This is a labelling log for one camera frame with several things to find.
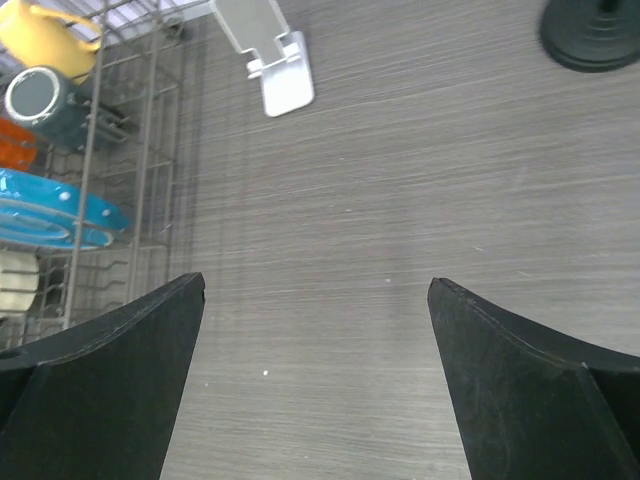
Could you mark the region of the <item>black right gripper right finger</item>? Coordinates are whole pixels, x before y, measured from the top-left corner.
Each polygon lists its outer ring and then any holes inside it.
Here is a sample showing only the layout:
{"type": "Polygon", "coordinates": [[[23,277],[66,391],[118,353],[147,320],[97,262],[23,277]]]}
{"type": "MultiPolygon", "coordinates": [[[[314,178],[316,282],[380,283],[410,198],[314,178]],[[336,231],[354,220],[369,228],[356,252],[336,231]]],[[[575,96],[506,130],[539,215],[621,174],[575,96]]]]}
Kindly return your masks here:
{"type": "Polygon", "coordinates": [[[446,278],[427,304],[472,478],[638,478],[638,357],[446,278]]]}

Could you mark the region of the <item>black round-base phone holder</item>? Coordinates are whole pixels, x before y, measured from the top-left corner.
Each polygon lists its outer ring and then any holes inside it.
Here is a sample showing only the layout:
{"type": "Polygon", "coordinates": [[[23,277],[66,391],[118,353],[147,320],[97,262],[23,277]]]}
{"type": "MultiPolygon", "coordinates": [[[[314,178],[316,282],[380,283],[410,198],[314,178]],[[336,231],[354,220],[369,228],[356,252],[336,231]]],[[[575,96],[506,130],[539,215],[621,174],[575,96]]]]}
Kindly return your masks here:
{"type": "Polygon", "coordinates": [[[539,20],[545,53],[581,73],[604,73],[639,61],[639,2],[549,1],[539,20]]]}

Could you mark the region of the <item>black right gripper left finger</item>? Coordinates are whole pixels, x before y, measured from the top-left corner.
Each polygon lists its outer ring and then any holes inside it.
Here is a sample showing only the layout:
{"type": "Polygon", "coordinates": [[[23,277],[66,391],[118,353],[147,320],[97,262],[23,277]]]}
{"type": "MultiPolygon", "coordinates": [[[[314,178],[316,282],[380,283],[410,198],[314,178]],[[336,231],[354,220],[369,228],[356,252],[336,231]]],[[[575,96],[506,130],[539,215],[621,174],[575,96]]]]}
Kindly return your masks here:
{"type": "Polygon", "coordinates": [[[205,306],[187,273],[1,354],[4,479],[157,479],[205,306]]]}

